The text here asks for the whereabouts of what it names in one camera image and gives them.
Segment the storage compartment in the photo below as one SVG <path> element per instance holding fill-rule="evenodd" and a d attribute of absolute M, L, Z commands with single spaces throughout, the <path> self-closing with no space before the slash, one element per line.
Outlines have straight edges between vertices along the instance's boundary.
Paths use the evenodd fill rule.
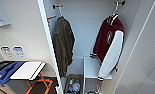
<path fill-rule="evenodd" d="M 83 94 L 83 75 L 69 74 L 64 90 L 65 94 Z"/>
<path fill-rule="evenodd" d="M 98 79 L 85 78 L 85 93 L 98 94 L 100 86 Z"/>

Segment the floor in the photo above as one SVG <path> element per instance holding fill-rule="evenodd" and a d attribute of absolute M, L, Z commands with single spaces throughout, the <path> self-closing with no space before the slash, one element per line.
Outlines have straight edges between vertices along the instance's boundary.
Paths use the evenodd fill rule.
<path fill-rule="evenodd" d="M 57 94 L 57 92 L 55 90 L 55 86 L 58 86 L 57 78 L 56 77 L 44 77 L 44 78 L 45 79 L 53 80 L 53 84 L 52 84 L 48 94 Z M 35 84 L 35 86 L 31 90 L 30 94 L 44 94 L 45 89 L 46 89 L 46 87 L 45 87 L 44 83 L 43 82 L 39 82 L 39 83 Z"/>

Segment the closet door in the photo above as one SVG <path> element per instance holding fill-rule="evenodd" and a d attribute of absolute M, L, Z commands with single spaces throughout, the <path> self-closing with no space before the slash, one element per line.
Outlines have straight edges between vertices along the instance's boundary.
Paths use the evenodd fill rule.
<path fill-rule="evenodd" d="M 125 70 L 119 80 L 114 94 L 147 94 L 138 93 L 150 90 L 145 86 L 149 82 L 149 75 L 155 69 L 155 2 L 141 29 L 141 33 L 132 49 Z"/>
<path fill-rule="evenodd" d="M 141 85 L 136 94 L 155 94 L 155 69 Z"/>

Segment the varsity jacket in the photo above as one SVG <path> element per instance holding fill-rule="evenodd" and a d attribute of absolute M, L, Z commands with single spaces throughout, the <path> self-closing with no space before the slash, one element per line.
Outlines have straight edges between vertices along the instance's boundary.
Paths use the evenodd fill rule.
<path fill-rule="evenodd" d="M 98 74 L 99 80 L 103 80 L 118 62 L 123 36 L 124 27 L 117 14 L 103 21 L 91 54 L 92 57 L 99 57 L 102 63 Z"/>
<path fill-rule="evenodd" d="M 74 41 L 70 23 L 63 16 L 59 17 L 53 34 L 53 47 L 61 77 L 65 76 L 68 65 L 72 63 Z"/>

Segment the hook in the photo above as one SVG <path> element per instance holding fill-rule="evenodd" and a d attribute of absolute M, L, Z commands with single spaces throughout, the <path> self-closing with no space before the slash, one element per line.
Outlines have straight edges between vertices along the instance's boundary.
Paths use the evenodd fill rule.
<path fill-rule="evenodd" d="M 59 6 L 53 5 L 53 9 L 55 9 L 55 7 L 63 7 L 63 5 L 59 5 Z"/>
<path fill-rule="evenodd" d="M 118 4 L 122 4 L 122 5 L 124 5 L 124 4 L 125 4 L 125 1 L 118 2 Z"/>

